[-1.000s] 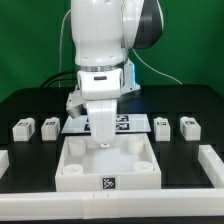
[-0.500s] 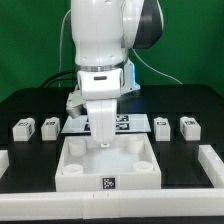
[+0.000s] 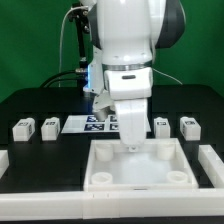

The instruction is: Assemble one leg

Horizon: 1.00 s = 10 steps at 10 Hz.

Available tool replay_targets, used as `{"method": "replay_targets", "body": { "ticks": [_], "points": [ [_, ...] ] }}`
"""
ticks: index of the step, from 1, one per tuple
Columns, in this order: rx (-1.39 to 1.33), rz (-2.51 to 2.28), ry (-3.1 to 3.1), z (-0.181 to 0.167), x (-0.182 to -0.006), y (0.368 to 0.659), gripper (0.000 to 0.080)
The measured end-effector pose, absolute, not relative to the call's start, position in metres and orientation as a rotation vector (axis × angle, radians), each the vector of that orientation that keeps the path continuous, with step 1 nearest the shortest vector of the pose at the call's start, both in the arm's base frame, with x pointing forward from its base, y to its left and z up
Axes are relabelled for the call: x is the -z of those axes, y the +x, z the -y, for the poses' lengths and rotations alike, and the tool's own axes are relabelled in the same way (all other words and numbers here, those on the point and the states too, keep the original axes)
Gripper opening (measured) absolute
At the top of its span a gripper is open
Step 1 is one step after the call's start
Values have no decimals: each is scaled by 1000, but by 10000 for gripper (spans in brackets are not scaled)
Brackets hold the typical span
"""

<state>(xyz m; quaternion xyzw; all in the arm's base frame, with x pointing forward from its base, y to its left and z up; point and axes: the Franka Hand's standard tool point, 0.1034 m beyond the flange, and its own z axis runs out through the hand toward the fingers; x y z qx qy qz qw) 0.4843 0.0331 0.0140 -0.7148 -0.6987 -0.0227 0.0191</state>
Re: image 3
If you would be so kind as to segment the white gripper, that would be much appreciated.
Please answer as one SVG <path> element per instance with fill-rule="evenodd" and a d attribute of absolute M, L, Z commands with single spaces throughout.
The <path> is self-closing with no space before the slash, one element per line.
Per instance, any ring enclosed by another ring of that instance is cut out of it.
<path fill-rule="evenodd" d="M 152 69 L 105 72 L 114 101 L 119 134 L 129 152 L 137 152 L 147 132 L 148 98 L 152 95 Z"/>

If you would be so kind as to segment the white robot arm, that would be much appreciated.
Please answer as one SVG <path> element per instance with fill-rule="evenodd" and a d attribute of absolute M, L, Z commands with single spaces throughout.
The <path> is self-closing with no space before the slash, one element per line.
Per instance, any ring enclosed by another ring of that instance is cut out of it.
<path fill-rule="evenodd" d="M 116 113 L 124 147 L 141 148 L 148 128 L 152 65 L 158 48 L 173 46 L 185 30 L 181 0 L 80 0 L 87 8 L 93 61 L 89 90 L 93 113 Z"/>

